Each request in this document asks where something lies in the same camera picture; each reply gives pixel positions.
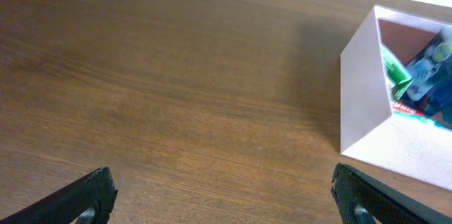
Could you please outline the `green and white soap box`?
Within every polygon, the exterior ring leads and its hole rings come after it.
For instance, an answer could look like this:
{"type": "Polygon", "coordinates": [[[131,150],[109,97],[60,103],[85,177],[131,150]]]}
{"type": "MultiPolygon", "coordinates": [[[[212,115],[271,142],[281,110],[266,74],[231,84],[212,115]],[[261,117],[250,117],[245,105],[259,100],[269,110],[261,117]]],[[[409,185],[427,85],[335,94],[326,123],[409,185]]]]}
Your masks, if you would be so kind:
{"type": "Polygon", "coordinates": [[[412,84],[413,77],[386,45],[381,44],[380,50],[385,69],[387,89],[393,100],[399,100],[412,84]]]}

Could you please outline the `clear bottle with purple liquid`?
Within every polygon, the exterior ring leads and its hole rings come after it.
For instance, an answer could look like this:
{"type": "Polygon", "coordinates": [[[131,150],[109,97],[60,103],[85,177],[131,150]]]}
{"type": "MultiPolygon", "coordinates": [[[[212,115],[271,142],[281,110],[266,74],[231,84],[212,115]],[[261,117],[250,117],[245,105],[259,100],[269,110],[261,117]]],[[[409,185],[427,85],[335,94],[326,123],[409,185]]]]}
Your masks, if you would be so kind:
{"type": "Polygon", "coordinates": [[[451,26],[436,34],[407,65],[413,78],[406,94],[428,116],[451,106],[451,26]]]}

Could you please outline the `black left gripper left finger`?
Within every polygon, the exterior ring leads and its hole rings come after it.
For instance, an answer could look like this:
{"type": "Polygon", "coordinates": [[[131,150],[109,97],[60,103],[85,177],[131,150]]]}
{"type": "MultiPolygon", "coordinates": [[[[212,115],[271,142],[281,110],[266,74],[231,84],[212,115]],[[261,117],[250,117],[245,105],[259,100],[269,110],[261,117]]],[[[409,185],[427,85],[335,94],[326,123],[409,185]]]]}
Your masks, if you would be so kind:
{"type": "Polygon", "coordinates": [[[99,167],[1,222],[107,223],[117,193],[110,169],[99,167]]]}

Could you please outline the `green and white toothpaste tube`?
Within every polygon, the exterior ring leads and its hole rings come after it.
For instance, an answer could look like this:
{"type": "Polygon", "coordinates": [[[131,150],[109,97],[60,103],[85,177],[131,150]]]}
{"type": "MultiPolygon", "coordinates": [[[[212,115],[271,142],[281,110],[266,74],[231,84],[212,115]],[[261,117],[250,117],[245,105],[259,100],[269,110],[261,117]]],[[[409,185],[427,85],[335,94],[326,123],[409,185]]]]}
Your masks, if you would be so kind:
{"type": "Polygon", "coordinates": [[[440,122],[431,117],[428,117],[424,113],[422,113],[416,109],[413,109],[413,108],[403,104],[402,102],[393,101],[391,103],[391,108],[396,115],[399,115],[406,119],[414,119],[414,120],[423,122],[428,125],[451,130],[451,125],[447,124],[446,122],[440,122]]]}

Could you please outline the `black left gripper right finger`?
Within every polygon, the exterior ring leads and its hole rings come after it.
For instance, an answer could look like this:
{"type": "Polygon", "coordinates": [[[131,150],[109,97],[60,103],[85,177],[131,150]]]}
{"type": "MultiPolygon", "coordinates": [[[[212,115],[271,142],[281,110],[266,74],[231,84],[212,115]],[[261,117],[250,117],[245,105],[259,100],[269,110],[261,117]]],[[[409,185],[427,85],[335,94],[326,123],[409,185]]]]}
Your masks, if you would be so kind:
{"type": "Polygon", "coordinates": [[[331,193],[347,224],[451,224],[450,217],[350,165],[335,166],[331,193]]]}

